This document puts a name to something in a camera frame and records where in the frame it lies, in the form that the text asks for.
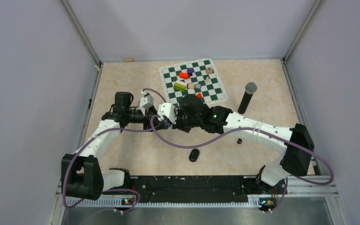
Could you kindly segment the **lavender earbud charging case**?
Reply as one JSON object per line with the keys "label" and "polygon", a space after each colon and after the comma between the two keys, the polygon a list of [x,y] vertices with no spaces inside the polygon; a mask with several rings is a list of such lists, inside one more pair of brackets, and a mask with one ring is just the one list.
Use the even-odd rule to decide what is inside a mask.
{"label": "lavender earbud charging case", "polygon": [[171,128],[171,123],[168,122],[168,121],[164,121],[164,122],[163,122],[163,125],[165,126],[166,129]]}

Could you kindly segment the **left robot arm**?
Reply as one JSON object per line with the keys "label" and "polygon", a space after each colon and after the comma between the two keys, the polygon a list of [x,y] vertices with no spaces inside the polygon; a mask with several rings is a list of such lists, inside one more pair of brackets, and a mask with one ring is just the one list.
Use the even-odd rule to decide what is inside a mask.
{"label": "left robot arm", "polygon": [[72,154],[61,160],[62,193],[64,196],[96,200],[103,192],[115,188],[119,193],[130,191],[132,182],[125,169],[110,169],[102,172],[99,161],[108,147],[123,131],[129,131],[130,123],[142,124],[149,131],[148,123],[157,114],[154,98],[142,90],[139,108],[131,107],[134,100],[130,92],[117,92],[114,104],[106,112],[91,137]]}

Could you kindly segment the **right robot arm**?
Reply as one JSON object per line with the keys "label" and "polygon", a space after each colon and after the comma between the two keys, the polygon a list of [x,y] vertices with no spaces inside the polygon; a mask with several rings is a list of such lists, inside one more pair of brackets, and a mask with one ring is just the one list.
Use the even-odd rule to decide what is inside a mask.
{"label": "right robot arm", "polygon": [[314,144],[307,128],[302,124],[294,127],[278,127],[244,117],[229,108],[208,107],[195,95],[186,95],[179,102],[181,117],[176,128],[189,132],[201,128],[212,134],[237,136],[275,150],[280,156],[264,165],[256,177],[256,187],[262,193],[269,193],[276,184],[290,175],[303,177],[308,173],[311,155],[297,147],[297,144],[313,151]]}

